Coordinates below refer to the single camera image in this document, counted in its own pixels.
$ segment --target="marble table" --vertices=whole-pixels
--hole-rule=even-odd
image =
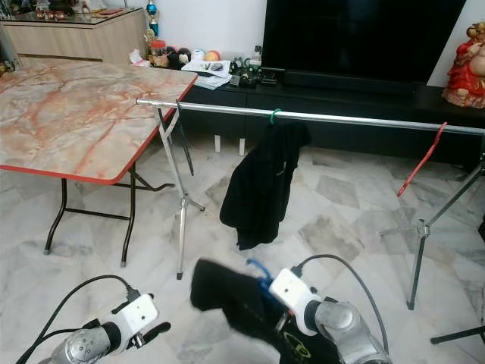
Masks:
[[[59,177],[62,204],[49,232],[45,253],[64,211],[130,222],[121,264],[135,216],[135,189],[149,186],[135,161],[158,132],[153,108],[136,99],[182,99],[197,75],[190,72],[88,61],[49,59],[0,78],[0,168]],[[173,109],[162,109],[163,119]],[[117,184],[129,171],[131,184]],[[130,217],[69,209],[66,179],[130,187]],[[136,180],[144,186],[136,186]]]

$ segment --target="green clip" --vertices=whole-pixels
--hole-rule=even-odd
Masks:
[[[271,125],[274,125],[274,120],[273,120],[273,118],[274,118],[275,114],[276,114],[277,112],[279,112],[279,111],[282,111],[282,110],[281,110],[280,108],[277,108],[276,110],[274,110],[274,111],[273,111],[273,114],[271,114],[271,116],[270,116],[270,123],[271,123]]]

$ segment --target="metal tripod stand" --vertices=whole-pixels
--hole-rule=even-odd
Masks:
[[[189,193],[186,191],[182,183],[182,178],[180,177],[179,168],[177,167],[177,162],[175,161],[174,151],[172,149],[171,133],[174,130],[177,122],[179,121],[181,107],[178,105],[178,109],[175,111],[175,115],[172,121],[167,126],[164,127],[163,115],[161,109],[158,106],[154,107],[155,117],[158,119],[158,130],[160,132],[161,140],[164,144],[165,153],[167,154],[168,162],[175,177],[175,187],[179,193],[180,197],[180,236],[179,236],[179,256],[178,256],[178,268],[177,268],[177,279],[182,279],[182,268],[183,268],[183,250],[185,246],[185,224],[187,216],[187,208],[189,205],[195,206],[200,211],[205,211],[205,207],[199,205],[197,202],[190,198]],[[188,151],[185,150],[187,161],[189,162],[190,171],[193,174],[192,162],[190,161]]]
[[[230,106],[219,106],[219,105],[203,105],[203,104],[192,104],[188,102],[182,103],[175,103],[175,102],[163,102],[159,100],[150,100],[150,99],[137,99],[137,104],[144,104],[144,105],[153,105],[155,106],[155,115],[160,120],[160,115],[158,114],[158,109],[160,107],[166,108],[178,108],[178,111],[183,109],[186,110],[195,110],[195,111],[205,111],[205,112],[216,112],[222,114],[234,114],[234,115],[249,115],[249,116],[265,116],[270,117],[274,115],[273,110],[260,110],[256,108],[234,108]],[[174,171],[175,177],[177,179],[177,189],[179,190],[179,194],[181,196],[181,212],[182,218],[180,221],[180,264],[179,264],[179,273],[177,273],[177,277],[182,276],[181,271],[181,259],[183,256],[183,236],[184,236],[184,229],[185,229],[185,210],[187,204],[193,204],[199,207],[203,211],[203,207],[199,204],[195,204],[190,198],[185,189],[182,185],[182,180],[180,179],[179,172],[177,170],[177,165],[175,164],[174,157],[171,148],[170,148],[170,133],[174,128],[177,119],[179,117],[179,113],[177,112],[174,119],[172,120],[171,124],[168,126],[166,130],[163,127],[160,128],[160,135],[162,140],[164,141],[164,147],[167,152],[167,156],[172,166],[172,170]],[[320,115],[320,114],[307,114],[303,112],[288,112],[288,111],[279,111],[278,112],[279,118],[288,118],[288,119],[295,119],[295,120],[307,120],[313,122],[324,122],[324,123],[332,123],[332,124],[354,124],[354,125],[365,125],[365,126],[373,126],[373,127],[394,127],[394,128],[403,128],[403,129],[412,129],[412,130],[439,130],[441,128],[440,124],[427,124],[427,123],[418,123],[418,122],[410,122],[410,121],[397,121],[397,120],[384,120],[384,119],[373,119],[373,118],[356,118],[350,116],[337,116],[337,115]],[[450,133],[464,133],[470,135],[478,135],[482,137],[482,140],[485,140],[485,129],[480,129],[476,127],[460,127],[455,125],[449,125],[446,127],[446,131]],[[414,267],[414,280],[411,283],[411,290],[408,298],[408,308],[413,309],[415,306],[415,297],[416,297],[416,290],[418,289],[418,279],[419,279],[419,272],[421,269],[421,260],[423,258],[423,251],[424,251],[424,243],[427,237],[430,234],[430,226],[466,191],[473,182],[478,179],[478,177],[482,174],[485,174],[485,161],[483,155],[480,160],[480,164],[474,169],[473,172],[468,176],[466,181],[460,186],[458,191],[443,204],[443,207],[435,214],[429,221],[422,221],[419,226],[417,227],[418,233],[420,236],[420,248],[419,254],[416,255],[415,258],[415,267]],[[382,232],[381,235],[388,234],[389,231]]]
[[[424,243],[426,243],[427,238],[431,235],[431,225],[434,224],[436,220],[438,220],[438,218],[440,218],[441,215],[444,214],[446,210],[449,209],[453,205],[453,203],[455,203],[460,198],[460,196],[482,175],[485,175],[485,153],[482,153],[478,166],[466,177],[460,187],[450,197],[448,197],[448,199],[441,205],[441,207],[438,208],[434,215],[428,220],[419,220],[416,226],[416,231],[418,233],[419,239],[419,249],[418,253],[415,255],[415,263],[412,269],[413,278],[410,283],[408,299],[406,300],[406,305],[408,306],[408,309],[415,309],[416,291],[418,290],[419,274],[421,272],[421,262],[423,260],[424,253]],[[383,236],[395,233],[400,230],[401,229],[392,229],[388,231],[382,231],[380,235]]]

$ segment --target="black fabric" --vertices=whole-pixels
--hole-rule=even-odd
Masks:
[[[304,123],[270,124],[258,145],[236,167],[220,219],[237,229],[239,249],[270,243],[278,235],[299,150],[310,142]]]
[[[222,309],[232,328],[272,345],[280,353],[280,364],[340,363],[335,346],[324,337],[306,336],[292,321],[276,331],[283,311],[264,298],[254,277],[201,259],[194,270],[190,300],[202,311]]]

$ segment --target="tv cabinet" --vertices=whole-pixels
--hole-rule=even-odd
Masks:
[[[441,97],[439,87],[419,86],[412,96],[381,95],[303,86],[257,85],[241,89],[229,84],[214,91],[193,87],[184,102],[246,108],[300,111],[361,118],[415,121],[485,128],[485,110],[464,109]],[[266,118],[184,111],[182,124],[188,132],[258,140],[268,125]],[[313,146],[353,152],[422,158],[435,133],[421,130],[366,127],[306,121]],[[433,160],[473,168],[480,158],[480,136],[444,133]]]

